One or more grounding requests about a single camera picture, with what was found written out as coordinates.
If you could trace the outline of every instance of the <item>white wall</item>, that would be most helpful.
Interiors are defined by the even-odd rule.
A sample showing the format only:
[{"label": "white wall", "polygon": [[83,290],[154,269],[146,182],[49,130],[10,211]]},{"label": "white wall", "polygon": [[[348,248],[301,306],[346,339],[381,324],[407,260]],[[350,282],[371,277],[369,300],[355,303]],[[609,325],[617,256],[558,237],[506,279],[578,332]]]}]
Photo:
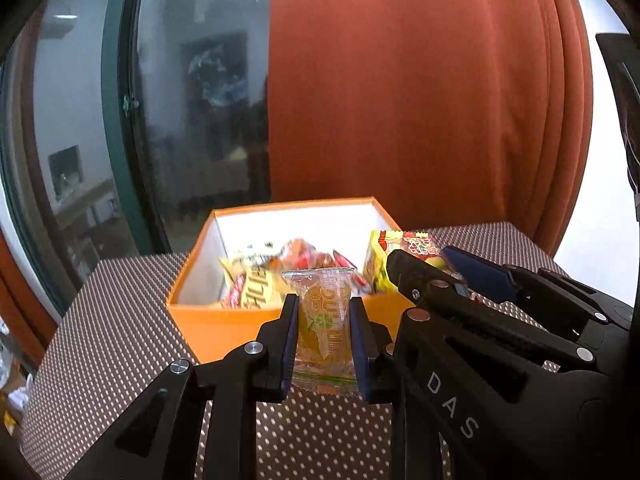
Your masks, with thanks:
[{"label": "white wall", "polygon": [[555,261],[572,278],[634,304],[639,227],[600,32],[626,32],[605,0],[580,0],[593,69],[593,126],[582,187]]},{"label": "white wall", "polygon": [[87,186],[111,178],[102,120],[100,56],[108,0],[49,0],[46,16],[74,14],[60,39],[40,39],[34,69],[33,108],[40,166],[56,208],[48,157],[78,145]]}]

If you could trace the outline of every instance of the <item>metal screw head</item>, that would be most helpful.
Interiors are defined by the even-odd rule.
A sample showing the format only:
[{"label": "metal screw head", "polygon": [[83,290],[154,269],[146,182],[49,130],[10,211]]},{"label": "metal screw head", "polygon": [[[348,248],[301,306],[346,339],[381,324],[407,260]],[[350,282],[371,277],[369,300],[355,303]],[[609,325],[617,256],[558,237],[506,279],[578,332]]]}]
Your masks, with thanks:
[{"label": "metal screw head", "polygon": [[444,280],[431,280],[431,285],[437,286],[438,288],[447,288],[449,286],[449,283],[445,282]]},{"label": "metal screw head", "polygon": [[189,369],[190,363],[187,359],[176,359],[169,365],[169,369],[176,375],[185,373]]},{"label": "metal screw head", "polygon": [[575,352],[578,354],[578,357],[583,361],[587,361],[588,363],[593,361],[593,354],[591,353],[591,351],[587,350],[586,348],[580,347]]},{"label": "metal screw head", "polygon": [[431,314],[423,308],[410,308],[406,314],[409,319],[414,321],[428,321],[431,319]]},{"label": "metal screw head", "polygon": [[260,341],[249,341],[244,345],[244,351],[248,354],[259,354],[263,348],[264,346]]}]

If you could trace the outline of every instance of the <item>candy wrapper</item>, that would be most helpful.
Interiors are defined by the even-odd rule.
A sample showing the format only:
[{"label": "candy wrapper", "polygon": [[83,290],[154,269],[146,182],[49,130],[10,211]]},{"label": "candy wrapper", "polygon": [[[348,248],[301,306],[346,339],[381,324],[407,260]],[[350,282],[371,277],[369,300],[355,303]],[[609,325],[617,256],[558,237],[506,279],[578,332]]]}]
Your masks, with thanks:
[{"label": "candy wrapper", "polygon": [[287,242],[278,258],[269,261],[267,266],[274,271],[348,267],[353,271],[351,273],[353,293],[361,296],[371,292],[369,283],[347,258],[335,250],[333,254],[322,253],[302,238]]},{"label": "candy wrapper", "polygon": [[417,256],[447,274],[454,272],[452,266],[440,254],[440,249],[430,234],[408,231],[372,231],[363,275],[375,292],[398,290],[386,275],[386,257],[396,249],[402,249]]},{"label": "candy wrapper", "polygon": [[229,262],[220,258],[225,269],[228,293],[214,306],[234,309],[282,308],[287,294],[293,292],[279,272],[241,260]]},{"label": "candy wrapper", "polygon": [[352,273],[343,268],[283,273],[300,297],[295,372],[354,379],[348,316]]},{"label": "candy wrapper", "polygon": [[272,260],[278,258],[280,252],[280,249],[274,248],[272,242],[253,243],[236,251],[229,261],[232,266],[268,267]]}]

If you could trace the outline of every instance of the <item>dotted tablecloth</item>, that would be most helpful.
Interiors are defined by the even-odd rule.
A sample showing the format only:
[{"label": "dotted tablecloth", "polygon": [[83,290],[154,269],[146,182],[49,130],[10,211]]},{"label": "dotted tablecloth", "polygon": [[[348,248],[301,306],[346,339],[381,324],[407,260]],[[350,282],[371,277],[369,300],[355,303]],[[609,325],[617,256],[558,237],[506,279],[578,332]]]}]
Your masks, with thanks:
[{"label": "dotted tablecloth", "polygon": [[[512,225],[429,230],[498,264],[562,270]],[[60,324],[37,373],[22,452],[43,480],[62,480],[92,443],[171,361],[196,361],[164,307],[185,254],[105,260]],[[512,304],[485,302],[535,323]],[[210,403],[201,431],[202,475]],[[257,408],[257,473],[281,480],[388,478],[390,407],[292,387],[283,404]]]}]

